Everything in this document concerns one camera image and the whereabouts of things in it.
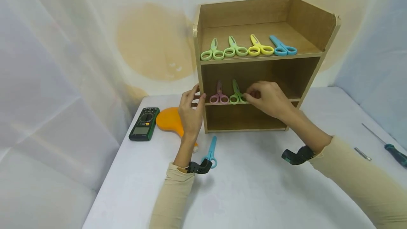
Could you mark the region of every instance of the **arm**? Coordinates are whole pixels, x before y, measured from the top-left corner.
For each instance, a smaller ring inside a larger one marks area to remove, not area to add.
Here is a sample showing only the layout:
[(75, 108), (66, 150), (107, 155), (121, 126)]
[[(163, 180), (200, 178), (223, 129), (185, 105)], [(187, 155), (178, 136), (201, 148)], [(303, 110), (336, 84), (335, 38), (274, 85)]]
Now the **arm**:
[(202, 127), (202, 115), (206, 94), (195, 95), (199, 92), (198, 85), (182, 94), (178, 113), (184, 128), (184, 136), (176, 158), (170, 163), (164, 185), (158, 194), (152, 217), (150, 229), (180, 228), (185, 210), (187, 197), (191, 192), (195, 174), (180, 172), (179, 168), (188, 167), (194, 149), (196, 138)]
[(377, 228), (407, 228), (407, 192), (380, 168), (351, 147), (314, 125), (292, 106), (274, 82), (253, 84), (247, 101), (287, 124), (316, 154), (313, 167), (332, 179), (364, 211)]

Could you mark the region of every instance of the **hand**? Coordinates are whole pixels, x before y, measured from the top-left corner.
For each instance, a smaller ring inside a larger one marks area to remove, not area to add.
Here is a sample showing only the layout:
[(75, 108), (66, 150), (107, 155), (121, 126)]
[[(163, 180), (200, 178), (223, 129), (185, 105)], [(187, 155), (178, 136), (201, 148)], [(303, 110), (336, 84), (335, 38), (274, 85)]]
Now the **hand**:
[[(184, 136), (193, 139), (195, 143), (199, 130), (202, 127), (202, 117), (206, 94), (196, 95), (199, 92), (199, 85), (196, 84), (191, 90), (184, 92), (179, 103), (178, 113), (181, 118)], [(193, 100), (199, 99), (198, 103), (192, 103)]]
[(244, 97), (256, 108), (283, 122), (295, 111), (295, 107), (275, 82), (255, 82), (246, 90)]

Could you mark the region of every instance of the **screwdriver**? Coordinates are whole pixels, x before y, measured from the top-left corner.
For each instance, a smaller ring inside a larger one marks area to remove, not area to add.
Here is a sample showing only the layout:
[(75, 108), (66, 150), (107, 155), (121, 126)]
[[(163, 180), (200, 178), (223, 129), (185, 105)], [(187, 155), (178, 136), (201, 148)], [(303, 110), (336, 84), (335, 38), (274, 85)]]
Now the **screwdriver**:
[(362, 123), (369, 132), (371, 132), (377, 139), (379, 139), (384, 144), (384, 149), (386, 149), (390, 154), (396, 159), (396, 161), (401, 164), (402, 167), (407, 169), (407, 156), (398, 151), (393, 144), (385, 143), (379, 136), (377, 136), (372, 130), (370, 130), (365, 124)]

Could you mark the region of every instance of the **digital multimeter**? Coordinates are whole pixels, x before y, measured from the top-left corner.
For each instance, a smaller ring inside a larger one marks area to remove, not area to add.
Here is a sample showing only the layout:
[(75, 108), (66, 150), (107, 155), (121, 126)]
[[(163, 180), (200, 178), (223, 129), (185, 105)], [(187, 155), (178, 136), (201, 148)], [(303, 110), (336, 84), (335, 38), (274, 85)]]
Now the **digital multimeter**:
[(143, 108), (129, 134), (129, 139), (132, 141), (151, 140), (155, 128), (155, 119), (159, 113), (160, 109), (158, 108)]

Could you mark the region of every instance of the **scissors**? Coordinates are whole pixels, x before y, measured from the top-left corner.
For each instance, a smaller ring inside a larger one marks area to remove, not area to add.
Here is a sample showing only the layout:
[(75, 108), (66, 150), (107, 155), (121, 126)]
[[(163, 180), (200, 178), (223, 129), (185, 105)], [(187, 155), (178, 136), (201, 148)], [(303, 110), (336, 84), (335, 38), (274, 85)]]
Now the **scissors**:
[(218, 40), (214, 38), (211, 43), (211, 49), (201, 53), (201, 60), (208, 61), (211, 58), (214, 60), (222, 60), (225, 57), (225, 53), (218, 50)]
[(240, 92), (239, 85), (237, 84), (235, 79), (233, 79), (232, 85), (233, 85), (233, 91), (235, 92), (235, 94), (230, 96), (230, 98), (229, 98), (230, 103), (236, 104), (240, 101), (246, 102), (246, 98), (244, 98), (243, 94)]
[(297, 54), (297, 49), (291, 46), (286, 46), (283, 44), (280, 40), (277, 39), (275, 36), (270, 36), (270, 40), (273, 42), (273, 44), (276, 45), (276, 48), (274, 49), (274, 54), (278, 56), (286, 56), (286, 55), (296, 55)]
[(251, 55), (252, 57), (258, 56), (260, 52), (266, 56), (270, 56), (274, 53), (273, 47), (260, 44), (255, 35), (250, 35), (250, 40), (252, 40), (253, 46), (249, 48), (249, 55)]
[(209, 152), (208, 152), (208, 154), (207, 154), (205, 157), (202, 158), (202, 162), (203, 162), (205, 159), (208, 159), (208, 160), (211, 161), (211, 162), (212, 162), (212, 161), (215, 162), (215, 164), (212, 163), (211, 169), (215, 168), (215, 167), (218, 165), (218, 161), (217, 161), (216, 158), (214, 157), (214, 154), (215, 154), (215, 147), (216, 147), (216, 136), (212, 137), (212, 143), (211, 143), (211, 146), (209, 147)]
[(245, 47), (237, 46), (236, 40), (233, 38), (233, 36), (229, 36), (229, 45), (230, 47), (223, 51), (225, 53), (225, 57), (227, 58), (231, 58), (235, 54), (240, 57), (244, 57), (248, 53), (248, 50)]
[(217, 104), (219, 102), (223, 104), (229, 103), (228, 96), (222, 94), (222, 81), (218, 81), (217, 94), (211, 96), (211, 98), (209, 98), (209, 102), (211, 104)]

